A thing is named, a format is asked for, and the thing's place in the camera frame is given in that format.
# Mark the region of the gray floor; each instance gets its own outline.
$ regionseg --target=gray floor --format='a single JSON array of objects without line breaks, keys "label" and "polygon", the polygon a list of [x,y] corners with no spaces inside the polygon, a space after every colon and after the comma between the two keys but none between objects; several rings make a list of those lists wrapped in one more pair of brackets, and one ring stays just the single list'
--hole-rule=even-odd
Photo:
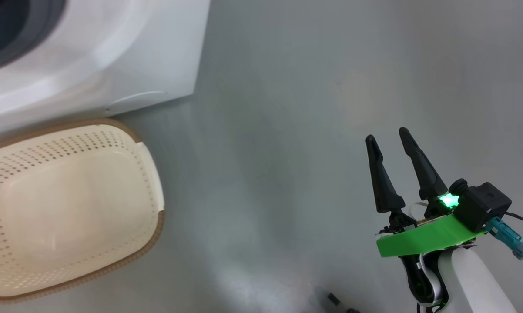
[{"label": "gray floor", "polygon": [[[120,117],[164,186],[156,247],[0,312],[331,313],[327,291],[413,312],[401,263],[375,247],[387,216],[364,144],[377,137],[416,202],[401,126],[446,183],[488,180],[523,214],[523,1],[213,0],[209,18],[196,94]],[[479,243],[523,312],[523,262]]]}]

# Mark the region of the beige plastic basket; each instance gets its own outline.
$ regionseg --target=beige plastic basket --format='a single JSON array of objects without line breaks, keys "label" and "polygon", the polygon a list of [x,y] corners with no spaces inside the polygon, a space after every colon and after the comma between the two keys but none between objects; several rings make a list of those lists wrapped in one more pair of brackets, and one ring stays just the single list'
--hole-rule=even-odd
[{"label": "beige plastic basket", "polygon": [[148,149],[110,119],[0,143],[0,301],[94,279],[146,253],[164,200]]}]

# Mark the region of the green light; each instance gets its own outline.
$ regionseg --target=green light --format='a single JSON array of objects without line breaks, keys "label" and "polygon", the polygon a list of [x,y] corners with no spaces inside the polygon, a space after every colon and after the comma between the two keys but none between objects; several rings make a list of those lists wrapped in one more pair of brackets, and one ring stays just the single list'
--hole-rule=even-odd
[{"label": "green light", "polygon": [[452,194],[446,194],[445,196],[439,198],[443,204],[448,208],[455,208],[459,204],[459,196],[453,196]]}]

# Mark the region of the green bracket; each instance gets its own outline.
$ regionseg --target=green bracket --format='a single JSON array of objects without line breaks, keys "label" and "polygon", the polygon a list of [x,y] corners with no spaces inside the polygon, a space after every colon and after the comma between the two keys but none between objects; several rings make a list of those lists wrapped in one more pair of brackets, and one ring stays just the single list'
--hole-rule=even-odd
[{"label": "green bracket", "polygon": [[382,237],[376,243],[381,257],[406,256],[456,246],[485,233],[471,232],[449,214],[412,230]]}]

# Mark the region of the dark circular opening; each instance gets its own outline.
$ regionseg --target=dark circular opening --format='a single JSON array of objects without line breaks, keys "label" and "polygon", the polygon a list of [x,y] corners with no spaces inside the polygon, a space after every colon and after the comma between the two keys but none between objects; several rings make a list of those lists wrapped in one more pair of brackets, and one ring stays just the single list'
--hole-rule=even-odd
[{"label": "dark circular opening", "polygon": [[60,20],[65,0],[0,0],[0,68],[40,44]]}]

